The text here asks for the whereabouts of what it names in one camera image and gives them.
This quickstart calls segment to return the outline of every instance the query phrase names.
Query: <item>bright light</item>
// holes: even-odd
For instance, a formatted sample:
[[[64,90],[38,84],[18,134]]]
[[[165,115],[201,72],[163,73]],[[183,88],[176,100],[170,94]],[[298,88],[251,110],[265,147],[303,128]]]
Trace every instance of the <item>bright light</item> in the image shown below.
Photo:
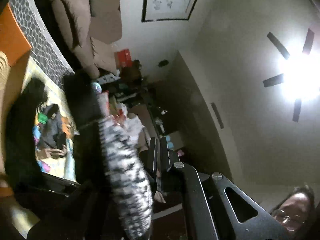
[[[320,94],[320,58],[300,54],[284,64],[284,93],[290,100],[310,100]]]

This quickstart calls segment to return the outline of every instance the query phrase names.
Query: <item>screw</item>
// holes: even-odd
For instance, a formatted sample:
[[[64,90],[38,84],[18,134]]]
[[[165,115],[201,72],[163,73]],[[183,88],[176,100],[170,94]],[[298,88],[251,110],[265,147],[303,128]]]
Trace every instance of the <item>screw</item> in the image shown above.
[[[211,177],[214,180],[221,180],[222,179],[222,174],[218,173],[218,172],[215,172],[215,173],[212,173]]]
[[[184,167],[184,164],[182,162],[176,162],[176,163],[174,163],[173,166],[175,166],[177,169],[181,169]]]

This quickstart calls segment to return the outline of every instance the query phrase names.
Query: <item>ceiling fan blade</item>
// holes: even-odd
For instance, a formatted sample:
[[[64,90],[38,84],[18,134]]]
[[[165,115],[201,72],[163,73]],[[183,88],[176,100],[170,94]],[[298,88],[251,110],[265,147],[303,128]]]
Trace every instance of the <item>ceiling fan blade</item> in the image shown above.
[[[293,118],[292,118],[292,121],[294,121],[294,122],[299,121],[299,116],[300,116],[300,112],[301,112],[301,104],[302,104],[301,99],[296,99],[296,101],[294,102]]]
[[[308,29],[306,41],[304,42],[304,46],[302,50],[303,54],[306,54],[306,55],[310,54],[314,38],[315,38],[315,33],[312,30]]]
[[[273,35],[273,33],[268,33],[267,37],[269,40],[273,43],[273,45],[276,46],[276,48],[279,50],[279,52],[282,54],[282,56],[285,59],[288,59],[290,57],[290,53],[287,51],[287,49],[282,45],[282,43]]]
[[[284,82],[284,74],[280,74],[280,75],[277,75],[272,78],[268,78],[268,79],[264,80],[263,85],[265,88],[267,88],[267,87],[281,84],[283,82]]]

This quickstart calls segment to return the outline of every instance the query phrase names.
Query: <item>orange wall panel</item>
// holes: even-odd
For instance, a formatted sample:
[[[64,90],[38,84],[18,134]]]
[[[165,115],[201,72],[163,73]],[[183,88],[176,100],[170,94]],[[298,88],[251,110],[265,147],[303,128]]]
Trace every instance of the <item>orange wall panel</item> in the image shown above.
[[[0,51],[6,54],[9,65],[14,66],[17,60],[30,49],[30,43],[7,4],[0,14]]]

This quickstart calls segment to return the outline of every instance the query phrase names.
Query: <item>pink object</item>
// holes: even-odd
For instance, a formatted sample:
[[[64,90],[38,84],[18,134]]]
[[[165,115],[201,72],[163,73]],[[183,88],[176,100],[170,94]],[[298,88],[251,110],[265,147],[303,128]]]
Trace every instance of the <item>pink object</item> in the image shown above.
[[[103,111],[105,117],[110,115],[110,108],[109,108],[109,91],[105,91],[98,96],[98,102],[100,108]]]
[[[39,142],[39,139],[34,136],[34,137],[33,137],[33,140],[35,141],[35,144],[37,145],[38,142]]]
[[[49,172],[51,170],[51,167],[46,164],[44,161],[41,161],[42,163],[42,168],[44,169],[45,172]]]
[[[182,150],[178,150],[178,156],[181,157],[184,155],[184,152]]]

